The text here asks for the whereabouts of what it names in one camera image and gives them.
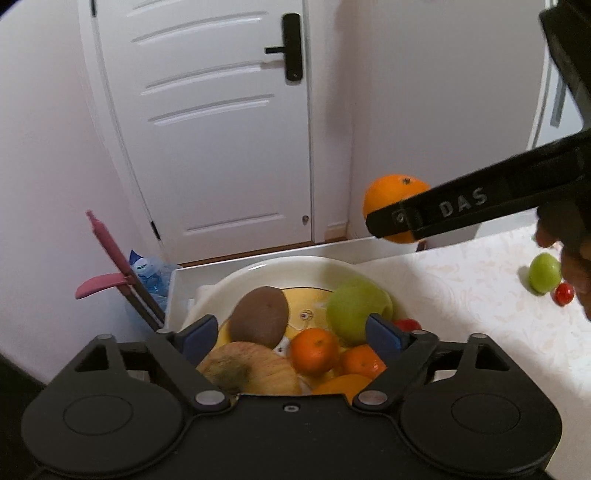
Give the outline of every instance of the white tablecloth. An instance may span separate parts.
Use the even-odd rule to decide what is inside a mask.
[[[591,480],[591,323],[576,301],[560,308],[550,295],[524,286],[527,267],[542,252],[533,233],[531,226],[358,268],[442,340],[490,335],[562,416],[563,437],[549,473]]]

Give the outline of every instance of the white box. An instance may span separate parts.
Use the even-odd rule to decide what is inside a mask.
[[[166,310],[166,327],[178,332],[189,311],[196,301],[198,289],[214,285],[241,268],[254,265],[264,260],[279,257],[297,257],[308,255],[311,257],[333,258],[352,265],[394,257],[416,251],[417,245],[398,245],[376,238],[362,238],[338,242],[335,244],[315,245],[313,247],[298,248],[276,252],[273,254],[256,255],[254,257],[228,260],[198,267],[180,268],[173,272],[170,289],[168,291],[168,307]]]

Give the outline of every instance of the door handle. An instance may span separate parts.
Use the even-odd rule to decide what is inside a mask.
[[[285,56],[285,78],[299,82],[304,78],[304,58],[301,45],[301,18],[299,14],[285,14],[282,20],[283,46],[267,47],[265,53],[283,53]]]

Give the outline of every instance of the orange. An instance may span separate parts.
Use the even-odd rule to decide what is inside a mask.
[[[347,397],[349,405],[353,403],[355,395],[371,383],[371,380],[363,375],[343,375],[333,378],[312,391],[313,395],[343,394]]]
[[[339,363],[339,342],[322,328],[309,328],[291,341],[290,359],[296,372],[319,377]]]
[[[367,220],[370,213],[414,197],[430,188],[425,182],[408,175],[388,175],[377,179],[365,192],[363,217]],[[387,236],[385,239],[395,244],[413,244],[416,241],[411,232]]]
[[[359,345],[340,356],[344,374],[358,374],[374,380],[386,370],[386,365],[369,345]]]

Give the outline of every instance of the red fruit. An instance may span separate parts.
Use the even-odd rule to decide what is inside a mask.
[[[574,299],[574,287],[570,283],[561,283],[554,292],[554,301],[560,307],[567,306]]]
[[[396,320],[394,322],[394,325],[400,328],[403,332],[407,333],[423,329],[423,327],[421,327],[421,324],[413,319]]]

